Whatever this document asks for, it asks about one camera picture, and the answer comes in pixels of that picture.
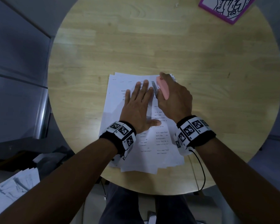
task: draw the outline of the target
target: wire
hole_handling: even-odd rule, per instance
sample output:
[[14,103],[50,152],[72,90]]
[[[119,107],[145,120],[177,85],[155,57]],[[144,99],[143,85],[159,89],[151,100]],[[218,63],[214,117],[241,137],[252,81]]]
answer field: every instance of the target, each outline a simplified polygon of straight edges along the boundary
[[105,191],[105,187],[104,187],[104,184],[103,184],[102,179],[101,179],[101,183],[102,183],[102,187],[103,187],[103,189],[104,189],[104,194],[105,194],[104,199],[106,200],[106,199],[107,199],[107,196],[106,196],[106,191]]
[[205,185],[206,178],[205,178],[205,173],[204,173],[204,170],[203,170],[203,166],[202,166],[202,164],[201,164],[201,162],[200,162],[200,160],[199,160],[198,156],[196,155],[196,153],[194,153],[194,155],[197,157],[197,160],[198,160],[198,161],[199,161],[199,163],[200,163],[200,166],[201,166],[201,168],[202,168],[202,172],[203,172],[203,176],[204,176],[204,183],[203,183],[203,185],[202,185],[202,188],[201,188],[201,189],[199,189],[199,187],[198,187],[198,192],[199,192],[199,191],[201,191],[201,190],[203,189],[203,187],[204,187],[204,185]]

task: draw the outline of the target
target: finger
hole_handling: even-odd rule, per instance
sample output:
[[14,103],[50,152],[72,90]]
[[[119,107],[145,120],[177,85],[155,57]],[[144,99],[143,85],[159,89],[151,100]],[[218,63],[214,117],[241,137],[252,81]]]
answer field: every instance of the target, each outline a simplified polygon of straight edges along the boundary
[[153,96],[153,88],[149,87],[147,93],[144,95],[142,102],[148,105],[149,100]]
[[169,90],[170,90],[170,88],[172,88],[174,86],[175,82],[172,79],[170,74],[165,74],[164,72],[161,72],[160,77],[166,81],[166,83],[169,87]]
[[136,85],[135,85],[135,89],[132,93],[132,96],[131,96],[131,100],[134,101],[139,93],[139,90],[140,90],[140,87],[141,87],[141,83],[140,82],[137,82]]
[[130,99],[131,99],[131,91],[130,90],[126,90],[124,105],[127,105],[130,102]]
[[137,96],[138,101],[140,101],[140,102],[142,101],[144,95],[146,94],[148,85],[149,85],[149,81],[147,79],[145,79],[144,82],[143,82],[142,89],[140,90],[140,92]]
[[162,91],[160,89],[157,90],[157,101],[160,102],[160,101],[164,101],[165,98],[164,98],[164,95],[162,93]]
[[150,119],[146,121],[146,130],[148,130],[151,127],[155,127],[155,126],[160,126],[162,124],[162,122],[158,119]]

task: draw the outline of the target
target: wooden table surface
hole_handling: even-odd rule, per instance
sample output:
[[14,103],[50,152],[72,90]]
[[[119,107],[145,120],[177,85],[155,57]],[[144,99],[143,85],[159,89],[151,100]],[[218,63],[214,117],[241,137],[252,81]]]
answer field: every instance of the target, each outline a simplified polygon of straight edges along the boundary
[[[79,0],[64,19],[49,61],[54,117],[74,152],[98,138],[109,74],[172,73],[193,95],[202,117],[245,162],[259,150],[280,103],[280,58],[257,7],[231,26],[198,7],[199,0]],[[205,188],[215,184],[207,168]],[[174,195],[203,184],[194,155],[157,175],[101,175],[125,188]]]

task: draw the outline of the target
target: jeans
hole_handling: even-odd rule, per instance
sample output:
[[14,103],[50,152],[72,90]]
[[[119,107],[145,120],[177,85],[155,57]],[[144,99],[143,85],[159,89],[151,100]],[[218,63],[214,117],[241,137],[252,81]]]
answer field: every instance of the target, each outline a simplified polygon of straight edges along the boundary
[[[196,224],[183,195],[155,196],[156,224]],[[99,224],[143,224],[138,193],[110,182],[106,208]]]

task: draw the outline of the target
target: wristband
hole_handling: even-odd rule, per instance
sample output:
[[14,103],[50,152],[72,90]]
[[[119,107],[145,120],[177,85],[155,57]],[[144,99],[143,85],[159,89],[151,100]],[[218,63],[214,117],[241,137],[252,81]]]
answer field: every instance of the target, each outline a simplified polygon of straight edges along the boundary
[[135,128],[126,121],[117,121],[108,126],[99,138],[111,141],[117,148],[117,154],[125,160],[136,141]]
[[175,134],[175,143],[181,155],[188,154],[188,147],[204,145],[216,137],[209,125],[197,116],[185,117],[176,125],[178,130]]

